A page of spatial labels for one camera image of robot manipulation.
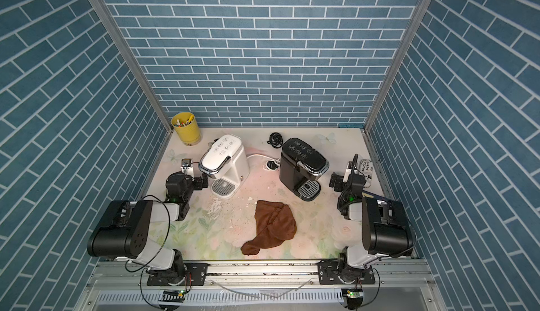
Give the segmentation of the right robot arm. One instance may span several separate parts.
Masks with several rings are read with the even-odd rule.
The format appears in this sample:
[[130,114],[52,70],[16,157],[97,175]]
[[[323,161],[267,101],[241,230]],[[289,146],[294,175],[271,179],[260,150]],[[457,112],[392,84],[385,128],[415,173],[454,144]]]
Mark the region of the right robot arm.
[[340,194],[337,209],[342,221],[357,229],[336,259],[318,263],[322,285],[374,284],[373,265],[413,251],[416,239],[403,204],[366,191],[365,185],[365,176],[353,171],[330,178],[329,187]]

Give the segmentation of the black coffee machine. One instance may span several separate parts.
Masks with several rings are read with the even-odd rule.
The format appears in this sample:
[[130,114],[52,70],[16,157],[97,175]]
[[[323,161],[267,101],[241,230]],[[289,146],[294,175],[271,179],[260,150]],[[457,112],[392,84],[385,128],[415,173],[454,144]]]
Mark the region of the black coffee machine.
[[290,138],[282,146],[279,180],[302,201],[313,201],[321,192],[318,179],[330,163],[321,153],[299,138]]

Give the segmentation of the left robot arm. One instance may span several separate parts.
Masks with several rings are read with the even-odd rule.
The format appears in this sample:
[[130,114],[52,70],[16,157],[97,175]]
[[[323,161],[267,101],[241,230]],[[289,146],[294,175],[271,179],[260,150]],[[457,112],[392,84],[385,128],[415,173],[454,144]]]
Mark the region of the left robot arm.
[[147,195],[139,201],[112,201],[89,238],[87,252],[98,258],[128,258],[139,265],[133,272],[145,270],[149,287],[202,286],[207,264],[186,264],[177,249],[163,240],[149,239],[152,223],[166,222],[166,235],[172,234],[173,222],[183,221],[189,211],[194,191],[208,187],[208,176],[187,173],[171,174],[166,182],[165,199]]

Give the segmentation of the brown cloth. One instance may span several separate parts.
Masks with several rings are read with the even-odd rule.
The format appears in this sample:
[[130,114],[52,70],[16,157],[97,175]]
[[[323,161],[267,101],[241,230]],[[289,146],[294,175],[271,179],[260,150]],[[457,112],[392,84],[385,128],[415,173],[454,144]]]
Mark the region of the brown cloth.
[[259,200],[255,209],[256,237],[240,248],[245,256],[257,255],[261,249],[281,246],[294,238],[297,223],[287,204]]

